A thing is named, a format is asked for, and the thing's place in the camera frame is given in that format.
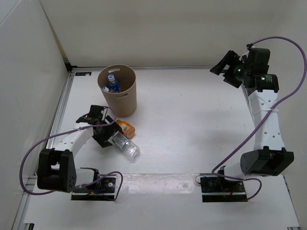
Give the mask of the orange juice bottle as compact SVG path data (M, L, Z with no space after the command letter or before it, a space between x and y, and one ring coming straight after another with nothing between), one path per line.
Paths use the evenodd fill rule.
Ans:
M126 121L116 120L116 123L121 127L123 134L128 137L132 138L135 134L135 127L130 125Z

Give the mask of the green label water bottle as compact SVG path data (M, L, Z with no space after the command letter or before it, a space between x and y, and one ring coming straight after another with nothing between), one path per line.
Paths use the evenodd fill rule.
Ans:
M112 141L127 158L133 160L139 156L140 148L122 133L117 132L112 137Z

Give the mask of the clear unlabelled plastic bottle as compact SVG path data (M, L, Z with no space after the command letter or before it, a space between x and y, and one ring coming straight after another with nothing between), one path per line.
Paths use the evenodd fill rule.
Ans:
M108 87L103 87L102 91L108 92L108 93L113 93L114 92L113 90L109 89Z

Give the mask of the blue label water bottle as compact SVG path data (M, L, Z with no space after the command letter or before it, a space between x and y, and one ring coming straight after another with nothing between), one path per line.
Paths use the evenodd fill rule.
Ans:
M108 88L114 92L119 93L121 91L119 81L115 78L113 74L109 74L108 77Z

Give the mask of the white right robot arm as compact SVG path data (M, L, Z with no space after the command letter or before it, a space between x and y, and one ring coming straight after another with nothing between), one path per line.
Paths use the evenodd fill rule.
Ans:
M255 131L254 149L242 154L240 161L219 170L221 176L215 185L220 191L227 191L233 181L253 176L277 176L293 161L294 153L287 151L281 136L278 111L273 108L277 102L279 83L275 74L269 74L270 50L250 48L245 57L229 50L210 72L223 74L224 82L242 87L252 116Z

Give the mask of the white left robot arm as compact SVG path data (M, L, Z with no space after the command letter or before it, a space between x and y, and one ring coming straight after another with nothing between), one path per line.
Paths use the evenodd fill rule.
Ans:
M107 113L109 106L91 105L88 113L76 120L73 130L56 147L43 149L39 154L37 186L51 192L101 192L105 179L95 168L76 169L74 158L89 139L102 148L117 146L126 156L135 159L139 147L129 139L123 128Z

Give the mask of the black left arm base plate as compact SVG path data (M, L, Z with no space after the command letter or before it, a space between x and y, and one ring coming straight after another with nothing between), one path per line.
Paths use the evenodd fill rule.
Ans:
M114 201L116 194L117 176L111 174L97 175L94 179L103 178L95 185L89 187L79 186L74 188L71 194L72 201Z

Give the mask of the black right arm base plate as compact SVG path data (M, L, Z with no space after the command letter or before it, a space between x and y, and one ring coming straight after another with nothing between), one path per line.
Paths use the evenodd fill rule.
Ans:
M195 177L195 183L201 186L203 203L247 202L245 186L241 181L200 174Z

